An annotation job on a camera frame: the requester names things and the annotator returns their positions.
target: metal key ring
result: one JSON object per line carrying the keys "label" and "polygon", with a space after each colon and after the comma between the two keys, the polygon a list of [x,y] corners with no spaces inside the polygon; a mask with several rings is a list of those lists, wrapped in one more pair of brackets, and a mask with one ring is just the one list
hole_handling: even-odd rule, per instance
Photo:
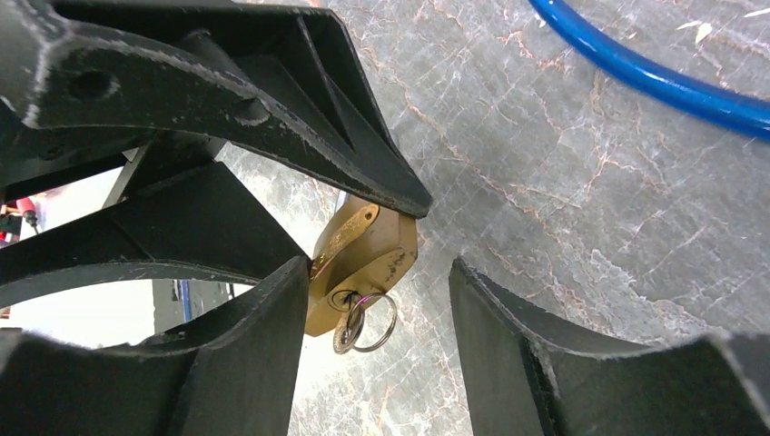
{"label": "metal key ring", "polygon": [[[393,331],[396,330],[396,322],[399,320],[399,310],[398,310],[398,306],[396,305],[396,302],[392,298],[390,298],[388,295],[382,292],[373,292],[373,293],[364,295],[364,297],[358,300],[356,304],[353,306],[353,308],[350,309],[350,313],[354,313],[364,303],[366,303],[367,301],[373,298],[377,298],[377,299],[384,298],[385,300],[387,300],[390,303],[390,308],[393,310],[393,316],[390,318],[390,325],[388,326],[388,330],[386,330],[385,334],[383,334],[382,337],[380,337],[372,345],[368,347],[357,347],[355,345],[355,342],[353,342],[352,349],[357,352],[373,352],[379,349],[379,347],[381,347],[382,345],[385,345],[385,342],[387,342],[388,339],[390,339],[390,336],[393,334]],[[346,321],[345,330],[347,331],[350,330],[350,318],[348,318],[348,320]]]}

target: black metal bracket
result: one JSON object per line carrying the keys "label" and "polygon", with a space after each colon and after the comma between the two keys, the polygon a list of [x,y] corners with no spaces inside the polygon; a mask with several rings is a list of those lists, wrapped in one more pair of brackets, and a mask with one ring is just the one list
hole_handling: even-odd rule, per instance
{"label": "black metal bracket", "polygon": [[428,212],[430,195],[331,11],[13,0],[0,5],[0,38],[14,48],[0,54],[0,186],[50,187],[65,179],[54,173],[170,131],[229,140],[374,203]]}
{"label": "black metal bracket", "polygon": [[770,433],[770,336],[648,348],[592,332],[462,259],[449,277],[477,436]]}
{"label": "black metal bracket", "polygon": [[307,311],[305,259],[138,346],[87,351],[0,332],[3,433],[286,434]]}
{"label": "black metal bracket", "polygon": [[121,280],[255,284],[297,256],[310,268],[230,170],[211,163],[0,250],[0,306]]}

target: brass padlock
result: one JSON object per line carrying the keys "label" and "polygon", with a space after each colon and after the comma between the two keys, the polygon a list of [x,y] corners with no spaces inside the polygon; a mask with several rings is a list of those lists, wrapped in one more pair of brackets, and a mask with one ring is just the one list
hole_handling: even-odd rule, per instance
{"label": "brass padlock", "polygon": [[305,333],[319,336],[350,310],[353,292],[387,292],[411,268],[417,260],[417,223],[349,196],[321,233],[313,259]]}

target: marble floor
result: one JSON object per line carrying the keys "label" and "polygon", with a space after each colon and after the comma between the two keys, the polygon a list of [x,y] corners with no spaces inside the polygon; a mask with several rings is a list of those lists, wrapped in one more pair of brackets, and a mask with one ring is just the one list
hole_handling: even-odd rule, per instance
{"label": "marble floor", "polygon": [[[526,0],[293,3],[330,7],[347,24],[435,203],[419,224],[420,259],[392,291],[401,324],[391,341],[340,357],[331,337],[306,339],[290,434],[471,434],[449,309],[458,254],[620,338],[770,331],[767,144],[607,77]],[[770,96],[770,14],[752,14],[762,0],[570,3],[662,64]],[[221,158],[309,251],[336,191],[240,149]],[[372,311],[365,334],[385,318]]]}

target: blue cable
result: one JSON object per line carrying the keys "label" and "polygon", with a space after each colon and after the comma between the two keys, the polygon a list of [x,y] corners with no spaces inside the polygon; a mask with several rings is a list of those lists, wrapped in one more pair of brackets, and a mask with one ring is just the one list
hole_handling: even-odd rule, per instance
{"label": "blue cable", "polygon": [[182,317],[185,322],[189,322],[193,319],[193,311],[190,308],[190,284],[186,280],[180,280],[179,287],[181,289],[179,294],[180,300],[182,300]]}
{"label": "blue cable", "polygon": [[688,114],[770,140],[770,103],[677,73],[601,33],[562,0],[529,0],[568,44],[621,82]]}

